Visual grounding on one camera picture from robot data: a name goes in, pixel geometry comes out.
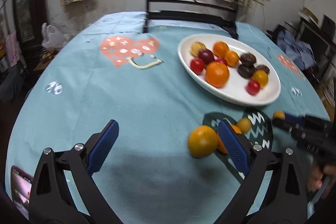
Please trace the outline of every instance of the phone screen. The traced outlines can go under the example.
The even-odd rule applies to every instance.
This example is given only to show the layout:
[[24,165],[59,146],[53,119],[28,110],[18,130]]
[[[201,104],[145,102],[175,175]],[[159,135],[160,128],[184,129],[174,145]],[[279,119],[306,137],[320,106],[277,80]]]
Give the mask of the phone screen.
[[12,199],[18,210],[28,219],[28,207],[33,177],[16,166],[10,172]]

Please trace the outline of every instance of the plastic bag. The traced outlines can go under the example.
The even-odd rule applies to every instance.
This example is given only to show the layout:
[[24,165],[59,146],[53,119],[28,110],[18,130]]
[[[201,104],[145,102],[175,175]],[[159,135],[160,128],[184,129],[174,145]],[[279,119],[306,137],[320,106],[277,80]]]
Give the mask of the plastic bag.
[[41,32],[42,47],[50,52],[59,51],[68,43],[64,35],[54,25],[47,26],[47,23],[43,23]]

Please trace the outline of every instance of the finger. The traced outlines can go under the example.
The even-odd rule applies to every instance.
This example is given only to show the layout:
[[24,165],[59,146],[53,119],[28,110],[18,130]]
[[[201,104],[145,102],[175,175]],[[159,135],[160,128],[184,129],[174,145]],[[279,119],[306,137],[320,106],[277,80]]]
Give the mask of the finger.
[[327,197],[327,195],[329,194],[331,188],[333,188],[335,182],[336,182],[336,177],[334,177],[331,180],[331,182],[329,182],[328,186],[326,187],[326,189],[324,190],[324,192],[323,192],[323,194],[321,196],[322,199],[325,199]]
[[326,165],[323,168],[323,173],[326,175],[336,176],[336,165]]
[[322,187],[322,181],[321,180],[315,180],[313,178],[310,178],[308,180],[307,188],[311,192],[315,192],[317,189],[320,189]]
[[311,172],[311,176],[315,179],[315,180],[322,180],[323,178],[323,173],[320,170],[319,167],[316,167],[312,170]]

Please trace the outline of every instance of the heart pattern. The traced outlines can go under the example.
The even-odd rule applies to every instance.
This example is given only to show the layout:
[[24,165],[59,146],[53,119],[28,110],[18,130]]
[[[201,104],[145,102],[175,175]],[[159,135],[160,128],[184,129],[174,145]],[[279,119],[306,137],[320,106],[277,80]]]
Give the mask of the heart pattern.
[[128,63],[127,57],[137,58],[142,54],[152,54],[159,48],[156,38],[133,41],[129,37],[108,37],[100,44],[100,51],[119,68]]

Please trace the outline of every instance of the framed picture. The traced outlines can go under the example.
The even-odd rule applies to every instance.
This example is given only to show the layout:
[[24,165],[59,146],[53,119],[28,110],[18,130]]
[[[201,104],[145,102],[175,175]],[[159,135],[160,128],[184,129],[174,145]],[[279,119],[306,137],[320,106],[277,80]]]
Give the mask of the framed picture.
[[16,38],[28,70],[33,72],[42,53],[41,27],[47,22],[45,0],[13,0]]

